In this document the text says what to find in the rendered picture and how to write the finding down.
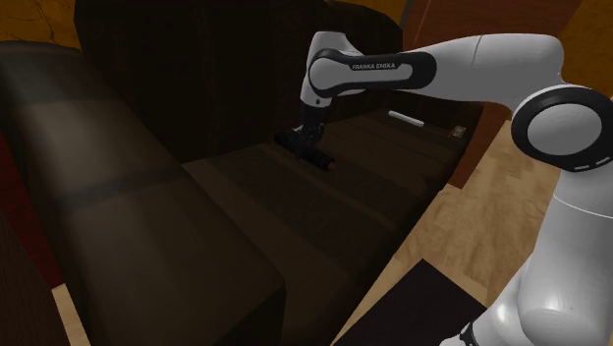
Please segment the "white flat stick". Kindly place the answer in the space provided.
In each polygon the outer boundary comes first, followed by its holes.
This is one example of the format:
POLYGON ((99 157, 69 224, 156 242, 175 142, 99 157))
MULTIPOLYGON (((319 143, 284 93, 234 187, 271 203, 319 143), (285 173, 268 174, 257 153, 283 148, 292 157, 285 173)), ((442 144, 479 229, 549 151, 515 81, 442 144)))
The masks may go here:
POLYGON ((419 119, 416 119, 416 118, 413 118, 413 117, 410 117, 410 116, 407 116, 405 114, 402 114, 402 113, 394 111, 394 110, 389 110, 388 111, 388 115, 393 117, 393 118, 395 118, 395 119, 404 121, 406 123, 409 123, 409 124, 417 126, 417 127, 423 127, 424 126, 424 122, 423 121, 421 121, 419 119))

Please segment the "black ribbed cylinder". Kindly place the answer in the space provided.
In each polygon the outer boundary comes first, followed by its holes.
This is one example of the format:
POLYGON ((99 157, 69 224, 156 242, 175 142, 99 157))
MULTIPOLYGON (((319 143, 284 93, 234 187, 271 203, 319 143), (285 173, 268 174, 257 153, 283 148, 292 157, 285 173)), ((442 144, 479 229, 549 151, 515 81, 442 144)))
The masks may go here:
POLYGON ((323 171, 331 171, 335 167, 335 159, 318 149, 313 139, 294 130, 281 131, 274 135, 273 140, 291 152, 295 157, 323 171))

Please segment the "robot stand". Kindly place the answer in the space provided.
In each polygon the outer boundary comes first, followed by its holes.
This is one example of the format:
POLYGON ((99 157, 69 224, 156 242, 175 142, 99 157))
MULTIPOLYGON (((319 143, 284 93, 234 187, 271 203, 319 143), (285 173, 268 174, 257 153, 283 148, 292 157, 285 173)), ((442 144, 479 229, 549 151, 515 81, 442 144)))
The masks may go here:
POLYGON ((422 259, 333 346, 438 346, 484 311, 422 259))

